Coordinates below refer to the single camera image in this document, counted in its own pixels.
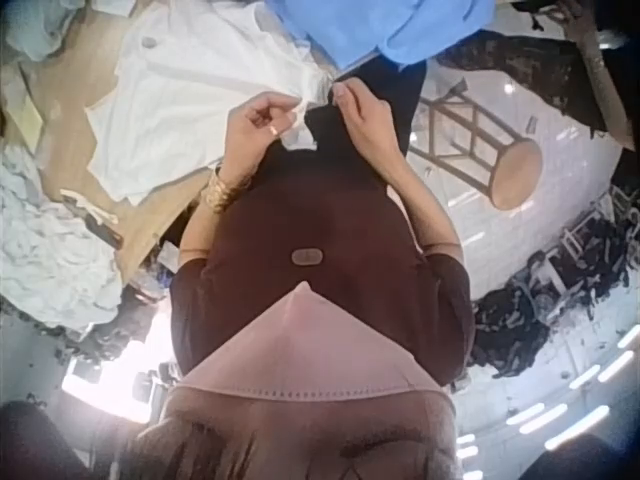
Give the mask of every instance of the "table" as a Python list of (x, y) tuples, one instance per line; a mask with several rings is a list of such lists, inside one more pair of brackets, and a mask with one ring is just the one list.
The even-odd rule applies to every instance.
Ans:
[[(39, 63), (21, 62), (45, 120), (39, 147), (47, 159), (42, 172), (45, 193), (59, 201), (61, 188), (75, 190), (119, 217), (118, 225), (110, 226), (124, 239), (116, 261), (125, 284), (179, 213), (198, 196), (210, 174), (203, 169), (159, 187), (133, 207), (127, 201), (114, 202), (87, 170), (96, 142), (84, 108), (115, 87), (113, 71), (121, 40), (149, 3), (138, 0), (131, 18), (83, 9), (59, 52)], [(7, 139), (20, 142), (10, 121)]]

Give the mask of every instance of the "wooden stool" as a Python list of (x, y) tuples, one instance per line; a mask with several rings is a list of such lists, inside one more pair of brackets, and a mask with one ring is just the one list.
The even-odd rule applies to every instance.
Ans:
[[(428, 151), (425, 152), (410, 145), (410, 152), (434, 163), (472, 186), (487, 196), (493, 206), (499, 210), (517, 208), (531, 196), (542, 173), (542, 151), (534, 140), (522, 137), (493, 113), (454, 89), (437, 100), (421, 98), (420, 104), (428, 108)], [(460, 107), (471, 109), (471, 120), (455, 111)], [(439, 120), (437, 115), (446, 117), (456, 125), (468, 130), (471, 135), (469, 146), (466, 147), (455, 141), (450, 141), (450, 146), (457, 153), (438, 154), (435, 139), (436, 122)], [(480, 127), (480, 115), (512, 137), (513, 142), (505, 144)], [(478, 140), (483, 141), (497, 152), (493, 165), (478, 155)], [(488, 183), (485, 184), (458, 168), (455, 161), (460, 159), (472, 160), (486, 170), (489, 173)]]

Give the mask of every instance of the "dark maroon top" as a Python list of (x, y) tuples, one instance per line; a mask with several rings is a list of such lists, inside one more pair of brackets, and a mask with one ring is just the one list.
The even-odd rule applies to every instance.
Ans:
[[(292, 253), (303, 248), (321, 250), (322, 262), (296, 265)], [(382, 186), (322, 168), (259, 182), (222, 215), (209, 258), (180, 268), (172, 334), (183, 373), (305, 280), (413, 353), (441, 385), (464, 367), (474, 337), (464, 267), (422, 256)]]

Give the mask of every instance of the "hand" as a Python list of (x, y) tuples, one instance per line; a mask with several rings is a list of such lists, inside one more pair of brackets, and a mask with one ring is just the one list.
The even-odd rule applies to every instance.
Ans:
[(555, 23), (562, 25), (567, 40), (575, 42), (578, 47), (597, 46), (598, 27), (593, 15), (593, 2), (584, 0), (559, 0), (555, 8), (546, 15)]
[(389, 104), (371, 93), (358, 78), (334, 84), (333, 99), (360, 155), (388, 180), (397, 165), (406, 163), (398, 147)]
[(229, 112), (225, 152), (219, 177), (234, 188), (257, 170), (269, 145), (289, 130), (299, 98), (264, 92)]

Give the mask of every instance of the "round stool seat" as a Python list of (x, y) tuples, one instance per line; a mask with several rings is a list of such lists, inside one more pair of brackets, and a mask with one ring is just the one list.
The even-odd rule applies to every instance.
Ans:
[(542, 174), (542, 151), (530, 139), (517, 140), (499, 152), (489, 179), (489, 200), (498, 210), (513, 210), (536, 189)]

